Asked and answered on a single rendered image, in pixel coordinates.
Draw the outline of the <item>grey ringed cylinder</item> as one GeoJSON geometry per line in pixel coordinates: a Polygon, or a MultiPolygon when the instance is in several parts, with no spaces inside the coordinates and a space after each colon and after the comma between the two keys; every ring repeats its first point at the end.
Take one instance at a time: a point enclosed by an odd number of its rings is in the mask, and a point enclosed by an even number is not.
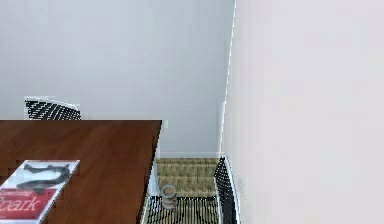
{"type": "Polygon", "coordinates": [[[161,190],[162,206],[165,209],[174,209],[177,206],[177,190],[172,184],[165,185],[161,190]]]}

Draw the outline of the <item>brown wooden table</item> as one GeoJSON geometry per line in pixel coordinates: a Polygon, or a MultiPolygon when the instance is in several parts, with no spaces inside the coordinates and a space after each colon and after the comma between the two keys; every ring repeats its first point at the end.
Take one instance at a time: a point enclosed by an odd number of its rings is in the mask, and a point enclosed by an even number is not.
{"type": "Polygon", "coordinates": [[[0,184],[25,160],[77,160],[43,224],[140,224],[161,124],[2,120],[0,184]]]}

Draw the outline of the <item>red and white book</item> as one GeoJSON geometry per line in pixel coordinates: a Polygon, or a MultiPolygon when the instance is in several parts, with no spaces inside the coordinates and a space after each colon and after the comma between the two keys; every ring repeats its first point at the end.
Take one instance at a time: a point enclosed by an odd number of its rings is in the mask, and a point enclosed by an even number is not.
{"type": "Polygon", "coordinates": [[[25,160],[0,185],[0,224],[42,224],[79,160],[25,160]]]}

